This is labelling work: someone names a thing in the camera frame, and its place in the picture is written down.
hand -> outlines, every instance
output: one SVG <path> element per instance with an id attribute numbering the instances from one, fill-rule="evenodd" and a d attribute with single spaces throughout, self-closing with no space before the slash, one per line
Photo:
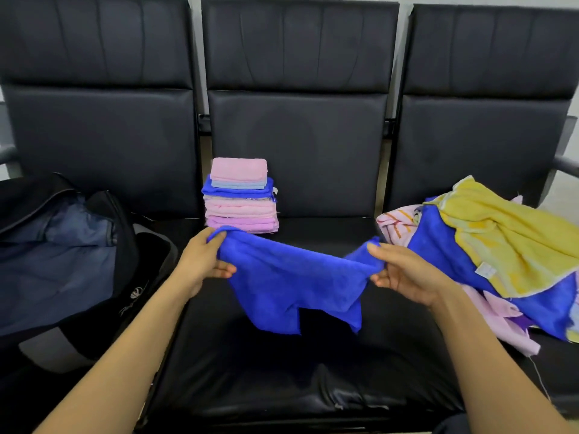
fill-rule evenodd
<path id="1" fill-rule="evenodd" d="M 450 277 L 406 247 L 368 244 L 368 252 L 387 262 L 382 271 L 370 277 L 374 284 L 416 303 L 432 308 L 442 295 L 457 287 Z"/>
<path id="2" fill-rule="evenodd" d="M 171 274 L 172 280 L 188 290 L 188 298 L 199 293 L 204 278 L 229 278 L 237 271 L 231 263 L 217 260 L 217 250 L 226 233 L 222 231 L 207 242 L 207 238 L 214 231 L 214 228 L 207 227 L 191 238 Z"/>

towel label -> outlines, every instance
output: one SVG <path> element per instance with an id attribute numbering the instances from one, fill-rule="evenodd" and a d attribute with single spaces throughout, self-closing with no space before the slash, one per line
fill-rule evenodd
<path id="1" fill-rule="evenodd" d="M 497 273 L 497 270 L 494 269 L 491 265 L 487 262 L 481 263 L 475 271 L 475 274 L 481 275 L 485 279 L 489 280 Z"/>

black bag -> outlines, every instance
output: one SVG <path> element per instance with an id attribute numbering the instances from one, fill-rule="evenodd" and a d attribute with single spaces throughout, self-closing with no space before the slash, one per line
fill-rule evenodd
<path id="1" fill-rule="evenodd" d="M 110 192 L 85 196 L 57 174 L 0 182 L 0 357 L 17 346 L 65 373 L 107 350 L 178 257 L 132 219 Z"/>

chair backrest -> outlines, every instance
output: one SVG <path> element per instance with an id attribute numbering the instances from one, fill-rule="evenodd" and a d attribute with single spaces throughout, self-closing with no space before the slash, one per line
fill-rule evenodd
<path id="1" fill-rule="evenodd" d="M 188 0 L 0 0 L 0 83 L 26 172 L 201 214 Z"/>
<path id="2" fill-rule="evenodd" d="M 473 175 L 536 206 L 579 80 L 579 11 L 416 5 L 385 210 Z"/>
<path id="3" fill-rule="evenodd" d="M 214 156 L 265 158 L 281 216 L 372 216 L 398 4 L 201 11 Z"/>

metal armrest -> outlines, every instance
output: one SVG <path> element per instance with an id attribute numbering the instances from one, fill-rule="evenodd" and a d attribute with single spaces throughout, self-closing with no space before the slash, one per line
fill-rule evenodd
<path id="1" fill-rule="evenodd" d="M 0 164 L 18 160 L 18 152 L 16 146 L 0 147 Z"/>
<path id="2" fill-rule="evenodd" d="M 575 178 L 579 178 L 579 161 L 571 160 L 562 155 L 555 155 L 553 168 Z"/>

